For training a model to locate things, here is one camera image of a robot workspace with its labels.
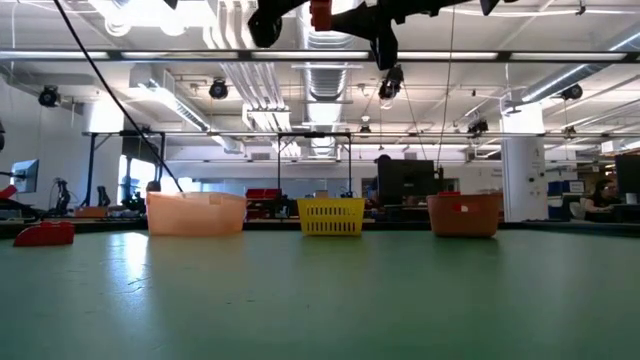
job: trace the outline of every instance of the black wire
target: black wire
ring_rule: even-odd
[[[427,159],[427,152],[424,150],[424,143],[422,142],[422,136],[420,136],[420,129],[418,128],[418,122],[416,121],[416,116],[413,113],[413,106],[411,106],[411,99],[409,98],[409,91],[407,90],[407,84],[404,84],[404,92],[407,96],[407,103],[409,104],[409,111],[411,112],[411,120],[413,120],[413,126],[416,127],[416,134],[418,134],[418,141],[420,142],[420,148],[422,149],[422,156],[424,156],[425,160]]]
[[[440,130],[440,141],[438,142],[438,157],[436,158],[436,168],[440,166],[440,153],[442,152],[442,140],[444,139],[444,126],[447,123],[447,110],[449,108],[449,86],[451,85],[451,66],[453,64],[453,36],[455,35],[455,29],[456,29],[456,7],[454,6],[453,15],[451,17],[451,43],[449,44],[449,68],[447,70],[447,89],[444,95],[444,115],[442,119],[442,129]]]
[[[100,82],[102,83],[102,86],[104,86],[104,89],[107,91],[107,93],[109,93],[109,96],[111,96],[111,99],[113,99],[113,101],[116,103],[116,105],[118,106],[120,111],[122,111],[122,113],[124,114],[124,117],[126,117],[127,120],[129,120],[129,123],[131,123],[131,126],[133,126],[133,128],[136,130],[136,133],[138,133],[138,136],[140,137],[140,139],[142,141],[144,141],[144,143],[149,147],[149,150],[151,150],[151,153],[156,158],[158,163],[165,170],[167,170],[167,174],[169,174],[169,176],[171,176],[173,181],[176,183],[176,186],[178,187],[178,190],[180,190],[180,192],[184,192],[182,190],[182,187],[178,183],[178,179],[176,179],[176,177],[173,175],[173,172],[171,172],[171,170],[169,169],[167,164],[164,162],[164,160],[162,159],[160,154],[158,154],[158,152],[156,152],[156,150],[151,145],[151,142],[149,140],[147,140],[147,138],[144,136],[144,133],[142,132],[142,130],[140,129],[138,124],[136,124],[136,122],[133,121],[133,118],[131,117],[131,115],[129,115],[129,113],[124,108],[124,106],[122,106],[122,104],[120,103],[120,100],[118,100],[118,98],[116,97],[116,95],[113,92],[113,90],[111,90],[111,87],[109,86],[109,84],[107,84],[107,80],[105,80],[105,78],[102,75],[102,73],[100,72],[100,70],[98,70],[98,67],[96,66],[96,63],[93,61],[93,59],[91,59],[91,56],[89,56],[89,52],[87,52],[87,49],[82,44],[82,41],[80,40],[80,37],[78,36],[78,33],[76,33],[76,30],[73,28],[73,25],[71,24],[71,21],[69,20],[69,17],[67,16],[67,13],[64,11],[64,8],[62,7],[62,4],[60,4],[60,0],[53,0],[53,2],[56,4],[56,7],[58,8],[58,12],[60,12],[60,15],[62,16],[62,20],[64,20],[65,24],[67,25],[67,28],[69,29],[69,32],[71,33],[71,36],[73,36],[73,39],[76,41],[76,44],[78,44],[78,47],[80,47],[80,50],[84,54],[84,57],[87,59],[87,61],[89,62],[89,64],[93,68],[93,71],[96,73],[96,75],[100,79]]]

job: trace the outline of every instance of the security camera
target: security camera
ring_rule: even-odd
[[[55,85],[47,85],[38,96],[38,103],[46,108],[55,108],[60,105],[60,94],[58,87]]]
[[[561,93],[560,93],[560,97],[562,98],[562,100],[578,100],[582,97],[582,94],[584,92],[582,91],[582,86],[575,84],[573,86],[570,86],[566,89],[564,89]]]
[[[402,90],[402,83],[404,82],[404,72],[400,65],[396,65],[389,72],[382,81],[378,96],[382,100],[391,100]]]
[[[216,100],[222,100],[229,95],[229,89],[224,79],[213,80],[213,85],[209,88],[209,95]]]
[[[477,135],[487,131],[489,131],[489,124],[487,124],[487,120],[480,118],[469,123],[467,133]]]

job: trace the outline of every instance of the green table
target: green table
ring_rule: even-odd
[[[633,359],[640,241],[501,231],[0,242],[0,359]]]

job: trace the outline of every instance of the metal frame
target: metal frame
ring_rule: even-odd
[[[276,136],[278,138],[278,191],[280,192],[282,190],[281,187],[281,164],[282,164],[282,159],[281,159],[281,155],[280,153],[283,150],[282,147],[282,138],[283,137],[291,137],[291,140],[289,140],[288,143],[285,143],[284,147],[287,147],[287,145],[289,145],[291,142],[293,142],[295,140],[296,137],[304,137],[306,139],[319,139],[319,138],[325,138],[325,137],[346,137],[349,146],[347,147],[347,152],[349,152],[349,193],[353,193],[351,187],[352,187],[352,183],[353,183],[353,179],[351,176],[351,138],[352,138],[352,133],[348,133],[348,132],[335,132],[335,133],[321,133],[321,132],[281,132],[281,133],[277,133]]]
[[[375,63],[367,50],[114,50],[89,51],[96,62],[352,62]],[[449,51],[400,50],[402,63],[523,63],[523,64],[638,64],[640,51]],[[0,48],[0,61],[86,62],[76,49]]]
[[[99,136],[108,136],[108,135],[116,135],[116,136],[138,136],[138,135],[121,135],[122,132],[102,132],[102,133],[91,133],[85,132],[84,135],[92,135],[97,134]],[[479,134],[468,134],[468,133],[453,133],[447,132],[441,134],[440,132],[376,132],[375,134],[371,133],[359,133],[359,132],[251,132],[251,131],[164,131],[164,132],[148,132],[145,134],[165,134],[166,136],[171,137],[211,137],[211,136],[229,136],[229,137],[244,137],[244,138],[277,138],[280,135],[283,136],[305,136],[316,134],[318,136],[344,136],[344,134],[349,134],[351,138],[371,138],[371,137],[385,137],[385,138],[398,138],[398,137],[415,137],[422,139],[440,139],[440,137],[445,139],[478,139],[478,138],[514,138],[514,137],[542,137],[548,139],[578,139],[578,138],[590,138],[590,139],[613,139],[613,138],[630,138],[630,137],[640,137],[640,133],[607,133],[607,132],[580,132],[573,133],[570,136],[567,136],[566,133],[563,132],[546,132],[546,133],[501,133],[501,132],[485,132]]]
[[[165,158],[165,148],[166,148],[166,133],[161,131],[149,131],[144,133],[147,136],[160,136],[160,158],[164,161]],[[95,160],[95,153],[107,140],[109,140],[113,136],[119,137],[139,137],[139,135],[135,132],[123,130],[120,132],[83,132],[82,135],[89,136],[91,138],[89,142],[89,168],[87,169],[87,192],[84,197],[84,201],[80,204],[80,206],[91,206],[91,188],[93,186],[93,165]],[[100,136],[105,136],[97,145],[96,139]],[[128,188],[131,189],[131,179],[130,179],[130,171],[131,171],[131,161],[128,160],[127,164],[127,176],[128,180]],[[156,172],[156,181],[162,178],[162,167],[160,170]]]

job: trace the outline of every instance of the ceiling light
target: ceiling light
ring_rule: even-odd
[[[108,59],[109,54],[105,51],[89,51],[92,59]],[[0,51],[0,60],[65,60],[84,59],[81,51],[28,51],[10,50]]]
[[[220,51],[220,50],[209,50],[209,51],[124,51],[122,52],[122,57],[125,59],[141,59],[141,60],[173,60],[173,59],[202,59],[204,60],[234,60],[238,58],[238,53],[236,51]]]
[[[398,60],[493,60],[497,52],[400,51]]]
[[[517,52],[511,55],[511,60],[528,61],[617,61],[622,60],[626,53],[527,53]]]
[[[278,59],[278,60],[363,60],[369,58],[367,51],[253,51],[254,59]]]
[[[293,64],[292,69],[295,70],[349,70],[362,69],[362,65],[357,64]]]

